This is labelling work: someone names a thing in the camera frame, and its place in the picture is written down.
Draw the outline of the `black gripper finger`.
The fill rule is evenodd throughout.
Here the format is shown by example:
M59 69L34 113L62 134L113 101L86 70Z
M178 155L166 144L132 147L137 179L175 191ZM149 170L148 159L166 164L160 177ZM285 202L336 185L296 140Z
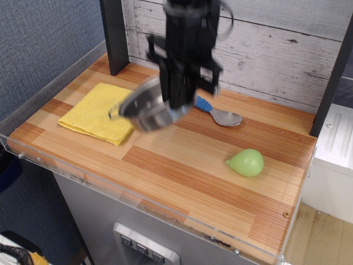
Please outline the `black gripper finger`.
M170 73L170 107L179 109L184 105L191 105L195 91L195 75L187 72L183 66L173 65Z
M170 83L171 83L171 75L172 69L167 62L160 62L160 84L161 84L161 92L162 98L164 102L168 102L170 100Z

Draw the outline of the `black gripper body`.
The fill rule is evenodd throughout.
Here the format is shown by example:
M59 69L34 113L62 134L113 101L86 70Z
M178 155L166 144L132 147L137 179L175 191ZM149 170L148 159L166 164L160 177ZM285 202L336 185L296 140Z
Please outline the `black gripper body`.
M222 70L212 58L219 8L165 8L165 37L148 36L147 57L156 64L183 66L195 75L196 89L214 94Z

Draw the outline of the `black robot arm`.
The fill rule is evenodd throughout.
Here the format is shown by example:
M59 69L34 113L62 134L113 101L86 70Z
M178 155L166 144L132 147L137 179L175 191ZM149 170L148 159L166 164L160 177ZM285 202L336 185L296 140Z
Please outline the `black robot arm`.
M172 109L193 104L197 89L219 92L223 68L213 59L224 1L167 1L165 37L148 36L147 58L158 64L162 98Z

